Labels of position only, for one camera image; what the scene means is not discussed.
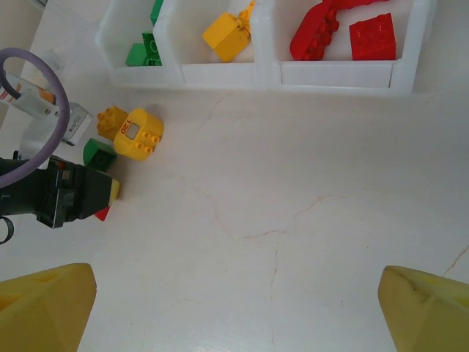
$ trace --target red toy piece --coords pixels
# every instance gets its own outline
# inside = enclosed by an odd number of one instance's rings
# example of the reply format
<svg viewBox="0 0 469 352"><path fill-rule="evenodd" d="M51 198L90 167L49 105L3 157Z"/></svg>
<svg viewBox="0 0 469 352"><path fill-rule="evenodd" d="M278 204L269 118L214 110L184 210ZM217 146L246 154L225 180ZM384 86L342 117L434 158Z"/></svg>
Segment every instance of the red toy piece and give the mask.
<svg viewBox="0 0 469 352"><path fill-rule="evenodd" d="M290 53L297 61L322 60L332 34L339 30L333 0L324 0L306 13L290 44Z"/></svg>
<svg viewBox="0 0 469 352"><path fill-rule="evenodd" d="M104 208L104 209L98 211L98 212L95 214L95 216L96 216L99 220L105 221L105 220L106 220L106 217L108 216L109 209L110 209L110 207Z"/></svg>
<svg viewBox="0 0 469 352"><path fill-rule="evenodd" d="M389 0L333 0L332 5L337 10L352 9L353 7L361 5L370 5L379 1Z"/></svg>
<svg viewBox="0 0 469 352"><path fill-rule="evenodd" d="M390 13L350 26L354 60L395 60L396 36Z"/></svg>

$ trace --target black strap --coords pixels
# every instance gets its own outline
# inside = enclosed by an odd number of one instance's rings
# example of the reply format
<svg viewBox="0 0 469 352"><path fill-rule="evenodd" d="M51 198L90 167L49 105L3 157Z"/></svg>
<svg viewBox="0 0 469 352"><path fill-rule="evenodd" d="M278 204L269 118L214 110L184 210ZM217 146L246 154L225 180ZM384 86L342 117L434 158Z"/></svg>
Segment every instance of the black strap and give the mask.
<svg viewBox="0 0 469 352"><path fill-rule="evenodd" d="M15 233L15 226L13 226L13 223L10 219L5 218L4 216L0 216L0 220L5 221L5 224L8 227L7 238L5 238L3 241L0 241L0 245L2 245L12 239L13 234Z"/></svg>

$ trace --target green duplo block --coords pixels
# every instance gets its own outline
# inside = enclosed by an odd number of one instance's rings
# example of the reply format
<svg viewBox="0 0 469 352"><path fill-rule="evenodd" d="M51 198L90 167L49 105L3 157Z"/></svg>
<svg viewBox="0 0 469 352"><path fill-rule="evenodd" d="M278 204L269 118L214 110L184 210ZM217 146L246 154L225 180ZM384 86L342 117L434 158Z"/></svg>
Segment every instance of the green duplo block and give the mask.
<svg viewBox="0 0 469 352"><path fill-rule="evenodd" d="M160 15L162 6L163 6L163 0L156 0L155 4L153 5L152 14L150 15L150 19L152 20L153 26L156 24L156 21L158 20L158 16Z"/></svg>
<svg viewBox="0 0 469 352"><path fill-rule="evenodd" d="M158 53L158 47L156 46L155 37L153 37L153 33L143 32L141 36L144 38L145 50L147 51L148 60L159 60L160 54Z"/></svg>
<svg viewBox="0 0 469 352"><path fill-rule="evenodd" d="M111 167L117 154L110 145L91 138L83 149L85 166L97 171L106 172Z"/></svg>
<svg viewBox="0 0 469 352"><path fill-rule="evenodd" d="M144 66L147 59L145 44L135 43L132 45L125 64L129 67Z"/></svg>

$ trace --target white storage bin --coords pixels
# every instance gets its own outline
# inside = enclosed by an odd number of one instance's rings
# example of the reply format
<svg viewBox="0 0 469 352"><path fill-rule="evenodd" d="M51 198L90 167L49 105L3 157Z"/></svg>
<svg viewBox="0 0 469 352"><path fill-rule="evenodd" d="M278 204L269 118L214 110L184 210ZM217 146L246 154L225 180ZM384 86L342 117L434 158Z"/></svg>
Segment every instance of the white storage bin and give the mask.
<svg viewBox="0 0 469 352"><path fill-rule="evenodd" d="M132 44L142 43L141 33L153 30L149 17L154 3L155 0L112 0L101 21L95 41L103 52L111 80L117 85L167 87L170 84L161 66L125 65Z"/></svg>
<svg viewBox="0 0 469 352"><path fill-rule="evenodd" d="M340 29L318 62L292 61L289 45L305 14L320 0L257 0L252 43L227 64L220 63L202 33L222 12L238 14L250 0L165 0L153 29L162 67L125 67L131 45L141 41L141 32L151 30L154 0L113 0L97 44L120 85L409 95L436 1L389 0L340 11ZM349 25L387 12L393 15L398 59L352 61Z"/></svg>
<svg viewBox="0 0 469 352"><path fill-rule="evenodd" d="M317 62L293 61L289 46L312 6L304 0L272 0L261 5L263 50L271 89L344 94L408 95L412 92L426 24L435 0L390 0L339 11L340 28ZM391 13L396 34L396 61L353 61L349 26Z"/></svg>
<svg viewBox="0 0 469 352"><path fill-rule="evenodd" d="M237 15L251 0L165 0L154 29L161 61L172 81L187 88L260 87L262 60L251 44L231 63L221 63L202 34L223 13ZM251 20L255 21L254 9Z"/></svg>

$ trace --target white marble surface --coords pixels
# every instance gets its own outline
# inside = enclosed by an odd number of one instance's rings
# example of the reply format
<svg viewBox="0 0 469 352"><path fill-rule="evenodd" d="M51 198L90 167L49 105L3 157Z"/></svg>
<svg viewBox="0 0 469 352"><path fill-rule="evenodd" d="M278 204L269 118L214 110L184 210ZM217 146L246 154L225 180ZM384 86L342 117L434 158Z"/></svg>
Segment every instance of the white marble surface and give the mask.
<svg viewBox="0 0 469 352"><path fill-rule="evenodd" d="M144 163L118 160L106 222L53 231L22 216L0 247L0 280L92 264L80 352L391 352L386 265L469 282L465 0L440 2L401 100L117 89L93 43L105 10L51 0L32 49L66 58L71 100L94 114L143 106L163 140ZM27 121L9 112L2 157ZM79 162L83 145L57 154Z"/></svg>

